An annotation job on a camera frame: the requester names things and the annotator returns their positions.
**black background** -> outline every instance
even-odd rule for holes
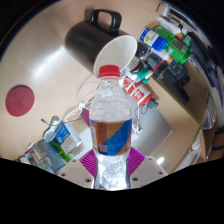
[[[54,2],[57,1],[1,0],[0,51],[3,52],[6,49],[7,45],[10,44],[10,40],[13,38],[16,32],[18,32],[19,29],[21,29],[22,26],[27,21],[29,21],[29,19],[31,19],[36,13],[40,12]],[[187,11],[186,14],[191,16],[191,18],[195,22],[197,22],[203,30],[205,30],[205,33],[209,37],[209,39],[212,40],[212,44],[214,44],[215,49],[218,51],[219,58],[224,59],[224,6],[223,3],[221,3],[222,1],[170,0],[167,2],[176,6],[177,9],[181,8],[183,11]],[[15,28],[10,31],[10,29],[16,22],[18,23]],[[203,195],[203,198],[205,198],[207,194],[209,195],[209,193],[220,195],[220,190],[223,187],[223,168],[223,159],[195,165],[186,168],[183,171],[172,174],[169,177],[156,181],[155,183],[152,183],[140,190],[133,190],[130,192],[132,194],[136,192],[138,193],[138,195],[140,195],[139,193],[143,193],[143,195],[145,195],[146,191],[147,194],[149,194],[150,192],[158,192],[158,189],[162,189],[162,191],[164,192],[162,196],[167,197],[167,194],[165,194],[165,192],[169,191],[169,196],[172,196],[173,194],[177,194],[177,189],[180,189],[181,195],[179,195],[179,198],[182,200],[183,197],[186,196],[189,196],[190,198],[194,197],[192,196],[191,192],[194,192],[195,188],[205,188],[207,189],[207,193]],[[39,195],[40,198],[41,195],[47,197],[52,196],[56,200],[58,200],[60,195],[59,192],[61,192],[61,198],[63,199],[65,197],[71,199],[72,196],[75,195],[75,192],[77,193],[77,191],[82,191],[85,195],[88,194],[88,196],[91,195],[91,197],[94,195],[97,195],[98,197],[98,194],[107,193],[103,191],[99,192],[84,190],[74,184],[69,183],[68,181],[64,181],[61,178],[42,171],[36,167],[31,167],[29,165],[7,161],[4,159],[0,159],[0,173],[1,192],[10,193],[7,194],[6,200],[9,200],[10,197],[10,199],[16,198],[16,200],[19,201],[20,198],[22,200],[22,195],[27,196],[30,194],[33,194],[34,197],[35,195]]]

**box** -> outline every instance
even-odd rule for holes
[[[82,143],[81,138],[69,122],[61,121],[55,133],[55,139],[66,154]]]

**bottle cap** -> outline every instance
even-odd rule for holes
[[[141,81],[141,79],[137,76],[137,78],[135,79],[135,82],[139,83]]]
[[[148,81],[149,81],[149,79],[144,79],[144,80],[142,81],[142,83],[143,83],[143,84],[146,84]]]
[[[178,33],[177,36],[176,36],[178,39],[181,39],[183,37],[183,34],[182,33]]]
[[[179,63],[181,65],[184,64],[190,56],[191,56],[191,52],[188,50],[187,53],[181,58]]]
[[[153,72],[150,70],[149,73],[148,73],[148,75],[145,76],[145,79],[149,79],[152,74],[153,74]]]
[[[170,56],[170,57],[166,60],[167,64],[169,64],[171,61],[173,61],[173,57],[172,57],[172,56]]]
[[[116,65],[103,65],[99,69],[99,79],[105,77],[120,77],[120,69]]]
[[[138,72],[138,77],[142,80],[145,78],[146,75],[148,75],[149,70],[147,68],[143,68]]]

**cable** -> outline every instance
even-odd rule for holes
[[[138,110],[138,108],[140,108],[140,107],[142,107],[142,106],[139,106],[139,107],[137,107],[135,110],[134,110],[134,114],[135,114],[135,116],[136,116],[136,119],[137,119],[137,122],[139,123],[139,119],[138,119],[138,117],[137,117],[137,115],[136,115],[136,110]]]
[[[51,125],[51,124],[48,124],[44,119],[41,119],[41,121],[47,125]]]
[[[146,114],[146,112],[147,112],[148,109],[149,109],[149,108],[148,108],[148,104],[147,104],[146,110],[145,110],[145,112],[143,113],[143,112],[142,112],[142,109],[143,109],[143,107],[144,107],[145,105],[146,105],[146,104],[144,104],[144,105],[142,106],[142,108],[141,108],[141,113],[142,113],[142,114]]]
[[[78,91],[78,96],[77,96],[77,98],[78,98],[78,102],[79,103],[81,103],[81,101],[79,100],[79,94],[80,94],[80,91],[81,91],[81,89],[84,87],[84,86],[86,86],[86,85],[88,85],[88,84],[91,84],[91,83],[100,83],[100,82],[88,82],[88,83],[84,83],[81,87],[80,87],[80,89],[79,89],[79,91]]]

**green bottle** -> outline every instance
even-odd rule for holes
[[[61,148],[61,146],[58,144],[56,139],[50,142],[50,144],[53,146],[53,148],[57,151],[57,153],[68,163],[71,159],[73,159],[73,155],[66,154],[64,150]]]
[[[191,52],[188,50],[187,46],[184,45],[180,40],[178,40],[173,34],[161,26],[154,26],[153,31],[158,33],[161,37],[166,39],[167,46],[165,50],[181,65],[184,64],[190,57]]]

